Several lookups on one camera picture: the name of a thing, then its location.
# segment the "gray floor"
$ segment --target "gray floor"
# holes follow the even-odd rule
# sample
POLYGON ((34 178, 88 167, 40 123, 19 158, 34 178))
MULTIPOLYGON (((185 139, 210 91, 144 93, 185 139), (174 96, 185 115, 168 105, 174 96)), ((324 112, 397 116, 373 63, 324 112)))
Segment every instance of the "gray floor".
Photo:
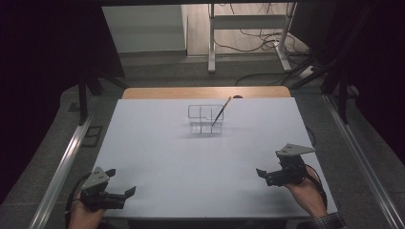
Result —
MULTIPOLYGON (((124 54, 121 61, 126 78, 120 80, 132 87, 235 86, 236 81, 245 75, 268 73, 246 78, 238 84, 260 86, 285 77, 276 55, 220 57, 215 74, 207 72, 206 58, 190 58, 178 52, 124 54)), ((102 127, 101 139, 98 142, 93 137, 84 139, 46 228, 64 228, 67 196, 74 183, 92 170, 117 100, 122 96, 121 88, 105 80, 101 80, 101 83, 104 93, 91 123, 91 127, 102 127)), ((330 114, 319 90, 321 83, 322 78, 317 79, 299 90, 291 91, 291 94, 297 101, 305 124, 315 134, 316 154, 338 210, 350 228, 391 228, 330 114)), ((61 96, 60 109, 53 126, 32 162, 0 206, 1 228, 29 226, 75 131, 79 113, 69 110, 77 102, 76 87, 61 96)), ((353 100, 349 100, 348 115, 359 143, 394 200, 398 212, 405 218, 404 166, 359 113, 353 100)), ((299 220, 290 220, 288 228, 294 228, 299 220)), ((120 228, 127 227, 125 222, 119 220, 113 223, 120 228)))

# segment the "white table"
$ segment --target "white table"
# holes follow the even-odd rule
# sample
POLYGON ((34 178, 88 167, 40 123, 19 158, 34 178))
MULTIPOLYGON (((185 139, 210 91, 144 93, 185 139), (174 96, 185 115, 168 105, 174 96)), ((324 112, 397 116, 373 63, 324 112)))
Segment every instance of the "white table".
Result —
MULTIPOLYGON (((96 166, 117 169, 106 191, 137 186, 122 210, 126 219, 280 219, 307 217, 284 187, 268 187, 256 168, 281 169, 275 151, 287 143, 310 147, 294 98, 233 99, 223 133, 190 134, 188 105, 226 99, 122 99, 96 166)), ((315 153, 302 155, 315 168, 336 212, 315 153)))

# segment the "cable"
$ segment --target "cable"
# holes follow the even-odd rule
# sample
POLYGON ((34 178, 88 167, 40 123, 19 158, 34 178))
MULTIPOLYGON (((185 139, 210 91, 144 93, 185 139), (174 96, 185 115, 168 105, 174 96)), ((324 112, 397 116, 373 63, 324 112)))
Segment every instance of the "cable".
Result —
MULTIPOLYGON (((236 82, 235 82, 235 86, 238 86, 238 83, 240 81, 244 80, 244 79, 247 79, 247 78, 250 78, 250 77, 253 77, 253 76, 257 76, 257 75, 267 75, 267 74, 270 74, 270 75, 272 75, 272 74, 283 74, 283 75, 285 75, 285 73, 253 73, 253 74, 248 74, 248 75, 245 75, 245 76, 237 79, 236 82)), ((277 79, 276 81, 273 81, 273 82, 271 82, 271 83, 269 83, 267 85, 270 86, 270 85, 272 85, 274 83, 277 83, 277 82, 281 81, 282 79, 283 78, 277 79)))
POLYGON ((315 136, 315 134, 314 134, 313 131, 310 129, 310 127, 305 126, 305 129, 307 129, 307 131, 312 135, 311 144, 312 144, 313 147, 315 147, 315 144, 316 144, 316 136, 315 136))
POLYGON ((257 50, 261 49, 261 48, 264 46, 264 44, 265 44, 265 43, 263 43, 262 45, 260 45, 259 47, 255 48, 255 49, 253 49, 253 50, 240 50, 240 49, 237 49, 237 48, 234 48, 234 47, 230 47, 230 46, 226 46, 226 45, 221 45, 221 44, 219 44, 219 43, 215 40, 215 38, 214 38, 214 42, 215 42, 215 44, 218 45, 219 47, 228 48, 228 49, 235 50, 235 51, 238 51, 238 52, 254 52, 254 51, 257 51, 257 50))

